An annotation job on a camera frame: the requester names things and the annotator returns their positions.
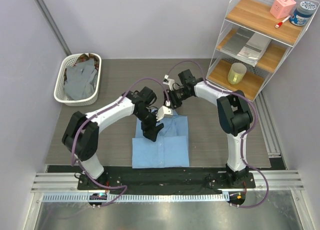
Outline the light blue long sleeve shirt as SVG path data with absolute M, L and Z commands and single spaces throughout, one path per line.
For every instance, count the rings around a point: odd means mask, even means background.
M 189 160 L 188 117 L 173 112 L 171 118 L 163 118 L 164 124 L 153 142 L 143 136 L 141 121 L 136 121 L 135 137 L 132 139 L 132 167 L 187 168 Z

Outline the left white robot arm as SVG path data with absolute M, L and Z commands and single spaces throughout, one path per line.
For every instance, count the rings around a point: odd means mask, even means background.
M 118 120 L 134 115 L 141 121 L 143 136 L 155 142 L 164 127 L 158 123 L 156 113 L 149 109 L 156 100 L 153 90 L 144 87 L 141 91 L 129 91 L 125 97 L 121 96 L 94 112 L 83 114 L 77 111 L 71 116 L 61 141 L 88 173 L 93 188 L 100 190 L 107 182 L 104 167 L 96 154 L 99 134 Z

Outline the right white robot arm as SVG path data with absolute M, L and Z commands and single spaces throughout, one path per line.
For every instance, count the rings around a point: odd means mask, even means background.
M 228 159 L 226 162 L 226 183 L 233 188 L 240 186 L 249 177 L 247 163 L 247 134 L 254 118 L 240 90 L 229 92 L 207 83 L 203 78 L 195 78 L 189 69 L 178 74 L 181 86 L 174 87 L 175 81 L 164 77 L 163 83 L 169 86 L 166 90 L 171 107 L 177 109 L 184 100 L 198 97 L 217 107 L 221 129 L 226 133 Z

